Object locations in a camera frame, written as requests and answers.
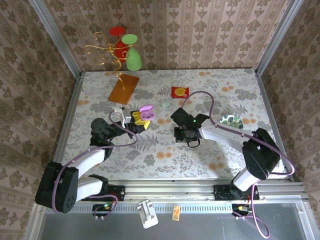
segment gray floor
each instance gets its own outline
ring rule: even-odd
[[[305,240],[293,204],[259,204],[256,213],[271,233],[271,240]],[[138,214],[113,214],[95,221],[91,214],[46,214],[39,240],[260,240],[252,219],[235,220],[231,214],[157,214],[159,223],[144,229]]]

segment wall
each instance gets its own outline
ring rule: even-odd
[[[262,75],[296,177],[320,225],[320,1],[305,0]]]
[[[0,239],[22,239],[75,79],[34,9],[0,1]]]
[[[112,70],[82,47],[123,26],[136,34],[143,69],[253,68],[289,0],[47,0],[82,72]]]

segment floral tablecloth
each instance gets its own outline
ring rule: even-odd
[[[123,107],[138,110],[152,104],[156,114],[149,128],[139,135],[137,144],[115,148],[112,155],[93,167],[88,174],[97,174],[113,179],[137,178],[231,178],[245,167],[243,155],[235,149],[212,140],[202,140],[197,148],[186,143],[176,143],[171,114],[178,109],[183,99],[171,99],[171,86],[189,87],[190,93],[205,90],[214,99],[213,119],[232,114],[239,116],[244,129],[266,129],[273,137],[265,104],[252,69],[205,69],[205,70],[154,70],[124,72],[140,78],[128,105]],[[86,72],[75,111],[63,162],[66,163],[87,149],[90,144],[91,122],[103,118],[121,104],[108,101],[117,82],[112,72]],[[161,108],[161,101],[171,100],[168,108]],[[210,98],[196,94],[184,109],[194,117],[208,115]],[[116,137],[115,145],[132,142],[128,135]],[[283,172],[279,163],[275,169]]]

